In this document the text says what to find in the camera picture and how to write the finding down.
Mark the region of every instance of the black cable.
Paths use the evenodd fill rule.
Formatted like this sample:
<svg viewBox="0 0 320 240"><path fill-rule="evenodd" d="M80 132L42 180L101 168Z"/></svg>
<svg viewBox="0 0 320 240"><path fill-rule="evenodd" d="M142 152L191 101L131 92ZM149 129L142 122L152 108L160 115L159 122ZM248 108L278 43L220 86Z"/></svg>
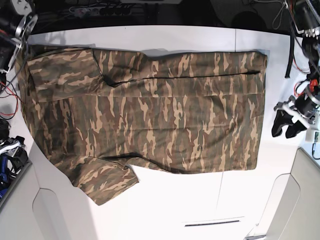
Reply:
<svg viewBox="0 0 320 240"><path fill-rule="evenodd" d="M288 60L288 65L286 66L286 71L285 71L285 78L289 79L290 78L290 73L291 73L291 68L292 68L292 63L295 57L295 37L294 34L291 32L290 33L290 50L289 50L289 60Z"/></svg>
<svg viewBox="0 0 320 240"><path fill-rule="evenodd" d="M56 19L56 20L54 20L54 21L51 21L51 22L49 22L48 24L40 27L39 29L36 29L36 32L33 32L32 34L40 34L40 31L41 31L41 30L45 29L46 27L50 26L51 24L54 24L54 23L56 23L56 22L58 22L58 21L60 21L60 20L63 20L63 19L65 19L65 18L67 18L67 17L69 17L69 16L71 16L71 15L74 15L74 13L70 13L70 14L65 15L65 16L63 16L63 17L60 17L60 18L58 18L58 19Z"/></svg>
<svg viewBox="0 0 320 240"><path fill-rule="evenodd" d="M312 157L314 160L320 160L320 157L315 157L315 151L316 151L316 143L312 144Z"/></svg>
<svg viewBox="0 0 320 240"><path fill-rule="evenodd" d="M314 69L316 70L316 72L320 75L320 70L319 70L319 68L318 68L318 65L315 64L315 62L312 60L312 58L310 57L310 55L309 55L307 52L305 52L304 49L302 48L302 46L301 46L300 42L298 41L298 38L297 38L297 36L296 36L296 33L295 33L295 31L294 31L294 29L293 29L293 27L292 27L291 24L290 24L290 30L291 30L291 32L293 33L294 39L295 39L296 43L299 45L299 47L301 48L303 54L308 58L309 62L312 64L313 68L314 68Z"/></svg>
<svg viewBox="0 0 320 240"><path fill-rule="evenodd" d="M303 68L299 68L299 67L298 67L297 61L296 61L296 56L295 56L294 53L293 53L293 60L294 60L294 68L295 68L295 69L297 69L298 71L300 71L301 73L306 74L306 75L311 74L310 68L309 68L309 69L303 69Z"/></svg>
<svg viewBox="0 0 320 240"><path fill-rule="evenodd" d="M8 93L8 92L7 92L7 89L5 90L5 93L8 94L8 95L12 95L12 93Z"/></svg>
<svg viewBox="0 0 320 240"><path fill-rule="evenodd" d="M25 68L25 65L27 63L27 58L28 58L28 52L29 52L29 45L28 42L25 41L25 54L24 54L24 58L23 58L23 62L22 65L19 69L19 71L16 72L16 74L14 75L14 77L9 81L9 83L0 91L0 95L7 89L7 87L11 84L12 82L16 79L16 77L21 73L21 71Z"/></svg>
<svg viewBox="0 0 320 240"><path fill-rule="evenodd" d="M280 26L281 26L282 15L283 15L283 13L284 13L285 6L286 6L286 5L283 4L283 6L280 8L279 12L277 13L277 15L274 17L274 19L273 19L273 21L272 21L272 28L273 28L274 30L278 30L278 29L280 28ZM279 24L278 24L277 27L275 27L275 22L276 22L276 20L277 20L277 18L278 18L279 16L280 16L280 18L279 18Z"/></svg>
<svg viewBox="0 0 320 240"><path fill-rule="evenodd" d="M16 99L16 104L15 104L15 112L14 112L14 114L11 116L11 117L9 117L9 118L5 118L5 117L3 117L3 116L1 116L0 115L0 119L3 119L3 120L11 120L11 119L13 119L14 117L15 117L15 115L16 115L16 113L17 113L17 109L18 109L18 105L19 105L19 101L18 101L18 99L20 100L20 97L18 96L18 94L17 94L17 91L16 91L16 89L15 89L15 87L14 87L14 85L12 84L12 83L9 83L8 85L11 85L12 86L12 89L13 89L13 91L14 91L14 94L15 95L13 95L13 94L10 94L10 93L7 93L7 91L5 91L8 95L7 96L4 96L4 97L1 97L1 98L7 98L7 97L9 97L9 96L15 96L15 99Z"/></svg>
<svg viewBox="0 0 320 240"><path fill-rule="evenodd" d="M308 82L308 81L310 81L310 80L309 80L309 79L306 79L306 80L303 80L303 81L299 82L298 85L295 87L294 91L295 91L296 93L298 93L298 88L300 88L300 86L301 86L303 83Z"/></svg>
<svg viewBox="0 0 320 240"><path fill-rule="evenodd" d="M10 124L4 119L0 119L0 142L3 142L9 137Z"/></svg>
<svg viewBox="0 0 320 240"><path fill-rule="evenodd" d="M241 0L241 2L242 2L242 5L243 5L243 6L250 6L250 8L252 8L252 10L255 12L255 14L259 15L257 9L255 9L255 8L252 6L252 2L253 2L253 1L249 2L248 4L245 4L245 3L244 3L244 0Z"/></svg>

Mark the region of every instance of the cable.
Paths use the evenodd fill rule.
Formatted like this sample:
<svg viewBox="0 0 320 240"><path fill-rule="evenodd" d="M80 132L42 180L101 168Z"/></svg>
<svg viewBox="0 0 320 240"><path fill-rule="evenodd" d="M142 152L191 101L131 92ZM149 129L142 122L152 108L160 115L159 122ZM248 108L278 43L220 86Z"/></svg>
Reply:
<svg viewBox="0 0 320 240"><path fill-rule="evenodd" d="M305 82L307 82L307 81L309 81L308 79L306 79L306 80L303 80L303 81L299 81L299 82L297 82L295 85L294 85L294 87L293 87L293 93L294 93L294 96L297 98L297 97L299 97L299 96L301 96L302 94L304 94L304 91L302 91L301 93L297 93L297 91L298 91L298 88L303 84L303 83L305 83Z"/></svg>
<svg viewBox="0 0 320 240"><path fill-rule="evenodd" d="M294 3L293 3L293 0L289 0L289 11L292 11L294 9Z"/></svg>
<svg viewBox="0 0 320 240"><path fill-rule="evenodd" d="M317 11L315 10L314 6L312 5L310 0L305 0L306 4L308 4L312 14L314 15L315 19L318 21L318 23L320 24L320 16L318 15Z"/></svg>
<svg viewBox="0 0 320 240"><path fill-rule="evenodd" d="M37 29L36 32L33 32L32 34L38 34L39 31L45 29L46 27L50 26L51 24L54 24L54 23L56 23L56 22L58 22L58 21L60 21L60 20L62 20L62 19L65 19L65 18L71 16L71 15L74 15L74 13L70 13L70 14L65 15L65 16L63 16L63 17L61 17L61 18L58 18L58 19L56 19L56 20L54 20L54 21L52 21L52 22L49 22L48 24L44 25L43 27L40 27L39 29Z"/></svg>
<svg viewBox="0 0 320 240"><path fill-rule="evenodd" d="M296 41L296 43L299 45L299 47L301 48L303 54L309 59L309 62L312 64L313 68L316 70L316 72L320 75L320 70L319 68L317 67L318 65L315 64L315 62L312 60L312 58L309 56L309 54L307 52L304 51L304 49L302 48L300 42L298 41L298 38L296 36L296 33L292 27L292 24L290 24L290 30L292 31L293 33L293 36L294 36L294 39Z"/></svg>
<svg viewBox="0 0 320 240"><path fill-rule="evenodd" d="M11 87L12 87L12 89L13 89L13 91L14 91L14 95L19 99L20 103L25 104L25 103L21 100L21 98L18 96L17 91L16 91L16 89L15 89L15 87L14 87L14 85L13 85L12 83L11 83Z"/></svg>
<svg viewBox="0 0 320 240"><path fill-rule="evenodd" d="M15 97L15 99L16 99L16 105L15 105L15 111L14 111L14 113L9 113L9 114L7 114L7 113L0 112L0 114L2 114L2 115L4 115L4 116L11 116L10 118L4 118L4 117L0 116L0 118L2 118L2 119L4 119L4 120L13 119L14 116L16 115L16 113L18 112L18 108L19 108L19 105L18 105L18 96L17 96L17 94L14 94L14 92L13 92L10 88L8 88L8 90L11 92L12 96Z"/></svg>
<svg viewBox="0 0 320 240"><path fill-rule="evenodd" d="M273 21L272 21L272 28L273 28L274 30L278 30L278 29L280 28L280 26L281 26L282 15L283 15L283 13L284 13L284 8L285 8L285 6L286 6L286 5L283 4L283 6L280 8L278 14L275 16L275 18L274 18ZM280 15L279 24L278 24L277 27L275 27L275 22L276 22L277 18L279 17L279 15Z"/></svg>
<svg viewBox="0 0 320 240"><path fill-rule="evenodd" d="M295 57L295 38L294 38L293 33L290 32L289 58L288 58L288 64L286 66L285 75L284 75L284 77L286 79L290 78L290 73L291 73L291 68L293 65L294 57Z"/></svg>
<svg viewBox="0 0 320 240"><path fill-rule="evenodd" d="M245 4L245 3L244 3L244 0L241 0L241 2L242 2L242 5L243 5L243 6L248 6L248 5L249 5L250 8L253 9L253 11L255 12L255 14L259 15L257 9L255 9L255 8L252 6L252 1L249 2L248 4Z"/></svg>
<svg viewBox="0 0 320 240"><path fill-rule="evenodd" d="M312 144L312 157L314 160L320 160L320 157L315 157L315 151L316 151L316 143Z"/></svg>
<svg viewBox="0 0 320 240"><path fill-rule="evenodd" d="M14 75L14 77L8 81L9 83L7 85L5 85L5 87L0 91L0 95L7 89L7 87L11 84L12 82L16 79L16 77L21 73L21 71L25 68L25 65L27 63L27 58L28 58L28 52L29 52L29 45L28 42L25 41L25 54L24 54L24 58L23 58L23 62L22 65L19 69L19 71L16 72L16 74Z"/></svg>
<svg viewBox="0 0 320 240"><path fill-rule="evenodd" d="M9 137L10 124L4 119L0 119L0 143L2 144Z"/></svg>
<svg viewBox="0 0 320 240"><path fill-rule="evenodd" d="M10 97L10 96L11 96L11 94L8 94L7 96L0 96L0 99L5 99L5 98Z"/></svg>
<svg viewBox="0 0 320 240"><path fill-rule="evenodd" d="M256 2L256 3L261 3L261 4L269 4L269 3L279 3L281 4L281 8L279 10L279 12L276 14L276 16L274 17L273 21L272 21L272 28L274 30L278 30L281 26L281 22L282 22L282 15L284 13L284 9L285 9L285 2L281 1L281 0L271 0L271 1L261 1L261 0L252 0L251 2ZM275 22L278 19L278 17L280 16L279 19L279 24L277 25L277 27L275 27Z"/></svg>
<svg viewBox="0 0 320 240"><path fill-rule="evenodd" d="M293 63L295 65L296 69L299 70L301 73L306 74L306 75L310 74L310 69L302 69L302 68L298 67L295 55L293 55Z"/></svg>

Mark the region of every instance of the camouflage fabric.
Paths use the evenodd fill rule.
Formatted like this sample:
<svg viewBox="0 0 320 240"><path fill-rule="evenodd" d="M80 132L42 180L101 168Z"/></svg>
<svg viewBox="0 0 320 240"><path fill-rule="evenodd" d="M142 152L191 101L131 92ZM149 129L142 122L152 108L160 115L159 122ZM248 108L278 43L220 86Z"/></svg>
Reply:
<svg viewBox="0 0 320 240"><path fill-rule="evenodd" d="M175 174L256 167L265 55L32 49L19 76L25 122L98 205L138 183L130 165Z"/></svg>

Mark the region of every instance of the white table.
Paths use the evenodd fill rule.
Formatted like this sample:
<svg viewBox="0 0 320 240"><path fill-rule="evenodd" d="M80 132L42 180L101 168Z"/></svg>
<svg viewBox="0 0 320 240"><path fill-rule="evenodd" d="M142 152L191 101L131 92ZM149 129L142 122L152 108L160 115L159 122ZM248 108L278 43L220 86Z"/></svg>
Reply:
<svg viewBox="0 0 320 240"><path fill-rule="evenodd" d="M10 134L26 138L38 185L56 194L72 239L152 237L188 240L200 237L203 240L242 240L260 222L263 213L267 220L258 230L268 230L268 219L271 223L287 184L285 175L291 172L296 150L304 144L305 137L305 133L292 139L286 139L284 135L271 136L276 115L274 106L279 101L286 101L293 94L294 84L305 77L292 68L291 78L284 78L289 58L289 36L230 28L149 25L52 32L31 36L29 41L32 44L89 45L142 51L149 56L249 50L267 54L265 112L255 170L175 175L133 166L140 183L97 206L45 159L34 144L20 111L10 121ZM298 45L295 57L299 66L308 67ZM8 106L12 110L15 108L13 97L1 100L0 111L7 110ZM272 192L268 211L264 212L277 178L276 191ZM186 222L237 217L243 217L241 225L184 227Z"/></svg>

